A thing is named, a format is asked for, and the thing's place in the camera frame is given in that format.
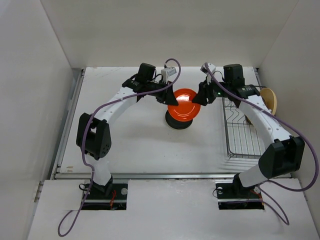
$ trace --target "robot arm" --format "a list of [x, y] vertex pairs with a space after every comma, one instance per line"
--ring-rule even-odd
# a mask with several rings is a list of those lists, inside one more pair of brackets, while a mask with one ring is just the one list
[[[216, 70], [213, 64], [210, 64], [209, 68], [211, 72]], [[223, 82], [220, 82], [223, 87], [238, 97], [269, 111], [259, 91], [253, 85], [245, 85], [241, 65], [231, 64], [223, 68], [225, 78], [223, 78]], [[229, 98], [250, 119], [266, 147], [256, 166], [234, 176], [233, 187], [235, 191], [253, 189], [268, 179], [297, 171], [300, 168], [305, 142], [300, 137], [293, 137], [278, 121], [257, 108], [227, 95], [211, 80], [204, 65], [201, 67], [201, 71], [207, 74], [207, 77], [204, 82], [199, 84], [199, 92], [192, 102], [205, 106], [218, 97]]]
[[[161, 81], [155, 82], [154, 73], [156, 67], [142, 63], [137, 74], [126, 80], [120, 90], [109, 101], [109, 103], [121, 99], [121, 101], [102, 108], [93, 118], [85, 140], [85, 154], [87, 160], [94, 166], [93, 188], [105, 196], [109, 195], [112, 188], [112, 176], [108, 169], [108, 161], [105, 156], [111, 148], [110, 127], [130, 106], [137, 103], [145, 95], [125, 98], [138, 93], [146, 93], [156, 98], [159, 103], [166, 105], [178, 105], [174, 96], [172, 86], [163, 91], [160, 90], [170, 82], [167, 79], [177, 73], [174, 67], [166, 67], [161, 70]], [[83, 113], [79, 119], [76, 144], [81, 148], [86, 125], [91, 117], [90, 114]]]

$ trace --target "metal rack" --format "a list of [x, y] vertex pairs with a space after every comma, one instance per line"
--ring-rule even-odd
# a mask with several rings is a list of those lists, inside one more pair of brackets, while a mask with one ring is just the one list
[[222, 99], [227, 156], [229, 158], [259, 159], [265, 150], [257, 130], [246, 116], [227, 98]]

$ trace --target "purple cable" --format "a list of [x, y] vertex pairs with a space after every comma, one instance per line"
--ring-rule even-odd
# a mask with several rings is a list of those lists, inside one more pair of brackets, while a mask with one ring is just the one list
[[83, 200], [82, 200], [82, 202], [81, 202], [81, 205], [80, 205], [79, 209], [77, 210], [77, 213], [76, 213], [76, 215], [75, 215], [75, 217], [74, 217], [74, 220], [73, 220], [73, 222], [72, 222], [69, 230], [68, 230], [66, 233], [61, 234], [61, 232], [60, 232], [60, 227], [61, 227], [62, 223], [64, 222], [64, 220], [66, 219], [66, 217], [67, 217], [70, 213], [72, 213], [73, 211], [75, 211], [75, 210], [70, 210], [70, 211], [62, 218], [61, 222], [59, 223], [59, 226], [58, 226], [58, 235], [59, 235], [59, 237], [65, 237], [66, 235], [68, 235], [68, 234], [70, 233], [70, 231], [71, 231], [72, 228], [74, 227], [74, 225], [75, 225], [75, 223], [76, 223], [76, 220], [77, 220], [77, 218], [78, 218], [78, 216], [79, 216], [79, 214], [80, 214], [80, 211], [81, 211], [82, 207], [83, 207], [84, 204], [85, 204], [85, 200], [87, 199], [87, 196], [88, 196], [88, 194], [89, 194], [89, 192], [90, 192], [90, 189], [91, 189], [91, 187], [92, 187], [92, 184], [93, 184], [93, 182], [94, 182], [95, 168], [94, 168], [93, 165], [87, 163], [87, 161], [86, 161], [86, 156], [85, 156], [86, 140], [85, 140], [85, 139], [87, 139], [87, 134], [88, 134], [88, 131], [89, 131], [89, 128], [90, 128], [90, 124], [91, 124], [92, 120], [94, 119], [95, 115], [97, 114], [97, 112], [98, 112], [100, 109], [102, 109], [102, 108], [104, 108], [104, 107], [106, 107], [106, 106], [109, 106], [109, 105], [111, 105], [111, 104], [115, 104], [115, 103], [121, 102], [122, 100], [125, 100], [125, 99], [128, 99], [128, 98], [132, 98], [132, 97], [138, 97], [138, 96], [142, 96], [142, 95], [155, 94], [155, 93], [158, 93], [158, 92], [161, 92], [161, 91], [163, 91], [163, 90], [166, 90], [166, 89], [170, 88], [170, 87], [178, 80], [178, 78], [180, 77], [180, 74], [181, 74], [181, 65], [180, 65], [180, 63], [179, 63], [176, 59], [174, 59], [174, 58], [169, 58], [168, 60], [165, 61], [165, 64], [167, 64], [169, 61], [174, 61], [174, 62], [178, 65], [178, 68], [179, 68], [179, 71], [178, 71], [177, 76], [175, 77], [175, 79], [173, 80], [173, 82], [171, 82], [169, 85], [167, 85], [167, 86], [165, 86], [165, 87], [163, 87], [163, 88], [161, 88], [161, 89], [158, 89], [158, 90], [146, 91], [146, 92], [141, 92], [141, 93], [137, 93], [137, 94], [132, 94], [132, 95], [129, 95], [129, 96], [125, 96], [125, 97], [123, 97], [122, 99], [117, 99], [117, 100], [114, 100], [114, 101], [107, 102], [107, 103], [99, 106], [99, 107], [91, 114], [91, 116], [90, 116], [90, 118], [89, 118], [89, 120], [88, 120], [88, 123], [87, 123], [87, 125], [85, 126], [84, 133], [83, 133], [83, 138], [82, 138], [82, 144], [81, 144], [81, 153], [82, 153], [82, 161], [83, 161], [83, 164], [84, 164], [85, 166], [87, 166], [87, 167], [90, 167], [91, 170], [92, 170], [90, 184], [89, 184], [89, 186], [88, 186], [88, 188], [87, 188], [86, 194], [85, 194], [84, 197], [83, 197]]
[[270, 112], [268, 111], [265, 111], [264, 109], [262, 109], [261, 107], [243, 99], [243, 98], [240, 98], [238, 97], [237, 95], [234, 95], [232, 92], [230, 92], [229, 90], [227, 90], [226, 88], [224, 88], [219, 82], [218, 80], [215, 78], [214, 74], [210, 71], [209, 69], [209, 66], [208, 66], [208, 63], [206, 62], [205, 64], [205, 68], [206, 70], [208, 71], [208, 73], [210, 74], [212, 80], [226, 93], [228, 94], [229, 96], [241, 101], [241, 102], [244, 102], [246, 104], [249, 104], [250, 106], [262, 111], [264, 114], [266, 114], [267, 116], [277, 120], [279, 123], [282, 123], [283, 125], [285, 125], [286, 127], [288, 127], [289, 129], [293, 130], [294, 132], [296, 132], [303, 140], [304, 142], [309, 146], [310, 150], [311, 150], [311, 153], [313, 155], [313, 158], [314, 158], [314, 164], [315, 164], [315, 172], [314, 172], [314, 176], [313, 176], [313, 179], [312, 181], [309, 183], [309, 185], [307, 185], [306, 187], [303, 187], [301, 189], [294, 189], [294, 188], [289, 188], [287, 186], [283, 186], [282, 184], [280, 183], [277, 183], [275, 181], [272, 181], [272, 180], [268, 180], [268, 182], [270, 183], [273, 183], [273, 184], [276, 184], [278, 185], [279, 187], [282, 187], [286, 190], [289, 190], [289, 191], [292, 191], [292, 192], [303, 192], [303, 191], [306, 191], [308, 189], [310, 189], [314, 184], [315, 182], [317, 181], [317, 178], [318, 178], [318, 175], [319, 175], [319, 161], [318, 161], [318, 157], [317, 157], [317, 153], [314, 149], [314, 147], [312, 146], [311, 142], [307, 139], [307, 137], [302, 133], [300, 132], [298, 129], [296, 129], [295, 127], [293, 127], [292, 125], [290, 125], [289, 123], [281, 120], [280, 118], [272, 115]]
[[263, 200], [260, 200], [260, 199], [252, 199], [252, 200], [244, 200], [244, 201], [230, 201], [227, 203], [230, 203], [230, 204], [256, 203], [256, 202], [263, 203], [263, 204], [267, 205], [269, 208], [271, 208], [271, 210], [281, 219], [282, 222], [284, 222], [285, 225], [289, 226], [290, 222], [289, 222], [288, 216], [285, 213], [284, 209], [280, 206], [280, 204], [272, 196], [270, 196], [268, 193], [266, 193], [264, 190], [262, 190], [260, 188], [260, 186], [258, 186], [258, 188], [262, 193], [267, 195], [279, 207], [279, 209], [283, 213], [285, 219], [276, 211], [276, 209], [273, 206], [271, 206], [269, 203], [267, 203]]

